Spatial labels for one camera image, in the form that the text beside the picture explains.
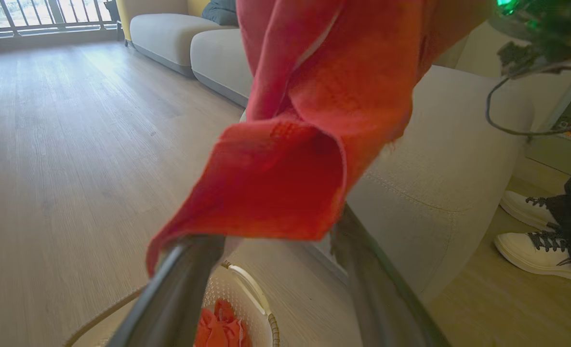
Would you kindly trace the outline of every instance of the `shoe sole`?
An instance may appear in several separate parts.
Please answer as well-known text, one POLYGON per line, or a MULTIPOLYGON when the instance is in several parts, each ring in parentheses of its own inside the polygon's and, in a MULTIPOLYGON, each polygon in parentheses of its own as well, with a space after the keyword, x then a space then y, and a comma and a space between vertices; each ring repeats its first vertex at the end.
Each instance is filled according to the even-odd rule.
POLYGON ((515 254, 511 253, 498 238, 495 238, 495 247, 503 255, 503 257, 512 263, 512 265, 536 275, 554 275, 571 280, 571 271, 562 268, 547 268, 537 266, 523 259, 519 259, 515 254))
POLYGON ((499 206, 501 206, 501 208, 504 211, 506 211, 506 213, 508 213, 512 217, 516 218, 520 222, 527 224, 528 226, 531 226, 531 227, 534 227, 538 230, 543 230, 543 231, 554 231, 553 228, 547 226, 547 222, 545 222, 543 220, 539 220, 539 219, 534 218, 534 217, 532 217, 526 213, 519 211, 514 206, 512 206, 509 202, 504 200, 504 198, 502 198, 502 200, 499 202, 499 206))

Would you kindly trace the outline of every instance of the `black shoelace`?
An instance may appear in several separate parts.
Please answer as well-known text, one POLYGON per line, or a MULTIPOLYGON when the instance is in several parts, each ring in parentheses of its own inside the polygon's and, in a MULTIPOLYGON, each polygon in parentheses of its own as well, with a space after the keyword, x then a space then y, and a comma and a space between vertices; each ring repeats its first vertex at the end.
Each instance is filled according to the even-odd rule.
POLYGON ((530 202, 530 201, 534 203, 534 206, 536 206, 536 204, 539 204, 540 207, 543 207, 544 205, 547 204, 547 198, 532 198, 532 197, 529 197, 529 198, 525 199, 525 203, 528 203, 528 202, 530 202))
POLYGON ((537 250, 544 247, 548 252, 550 248, 553 248, 554 251, 560 248, 563 252, 568 246, 566 240, 556 231, 537 231, 535 233, 527 233, 527 236, 530 237, 537 250))

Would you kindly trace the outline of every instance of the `cable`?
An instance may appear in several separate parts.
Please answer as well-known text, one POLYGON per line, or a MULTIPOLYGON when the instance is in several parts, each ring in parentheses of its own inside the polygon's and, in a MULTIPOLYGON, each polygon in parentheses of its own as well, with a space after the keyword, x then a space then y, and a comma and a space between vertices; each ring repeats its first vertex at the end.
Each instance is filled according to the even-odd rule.
POLYGON ((491 120, 491 98, 493 96, 493 93, 498 90, 501 86, 503 86, 506 82, 508 82, 508 80, 510 79, 510 77, 506 77, 505 79, 503 79, 503 81, 499 82, 498 85, 496 85, 495 87, 493 87, 493 89, 491 90, 491 92, 489 93, 489 95, 486 97, 486 112, 484 112, 484 118, 486 119, 487 123, 490 124, 492 127, 499 129, 505 133, 508 134, 512 134, 512 135, 521 135, 521 136, 548 136, 548 135, 554 135, 554 134, 561 134, 561 133, 565 133, 565 132, 571 132, 571 127, 567 127, 567 128, 562 128, 562 129, 558 129, 558 130, 549 130, 548 132, 515 132, 514 130, 510 130, 508 128, 504 128, 501 125, 497 125, 495 124, 492 120, 491 120))

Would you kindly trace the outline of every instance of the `yellow wall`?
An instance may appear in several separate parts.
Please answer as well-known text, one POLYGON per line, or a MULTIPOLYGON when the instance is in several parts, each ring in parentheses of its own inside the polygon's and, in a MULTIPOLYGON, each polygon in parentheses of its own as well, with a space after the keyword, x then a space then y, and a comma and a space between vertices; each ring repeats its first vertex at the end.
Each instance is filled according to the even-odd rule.
POLYGON ((459 63, 459 57, 461 57, 461 53, 463 53, 463 48, 465 48, 466 42, 467 37, 459 40, 459 42, 455 43, 454 46, 450 47, 446 52, 442 53, 442 55, 435 59, 433 65, 456 68, 457 63, 459 63))
POLYGON ((120 15, 120 26, 125 34, 125 40, 131 41, 131 33, 129 32, 129 11, 127 10, 127 2, 125 0, 116 0, 116 7, 118 7, 118 14, 120 15))
POLYGON ((201 17, 204 7, 206 7, 206 4, 209 2, 210 0, 187 0, 186 4, 189 9, 189 14, 201 17))

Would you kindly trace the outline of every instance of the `dark pillow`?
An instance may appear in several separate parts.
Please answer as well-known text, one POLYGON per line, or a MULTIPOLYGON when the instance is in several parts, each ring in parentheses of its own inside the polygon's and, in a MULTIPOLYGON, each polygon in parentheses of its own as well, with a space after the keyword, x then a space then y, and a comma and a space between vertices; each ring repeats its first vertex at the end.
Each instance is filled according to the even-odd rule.
POLYGON ((202 18, 212 20, 220 26, 239 26, 239 19, 236 17, 236 1, 211 0, 204 7, 202 18))

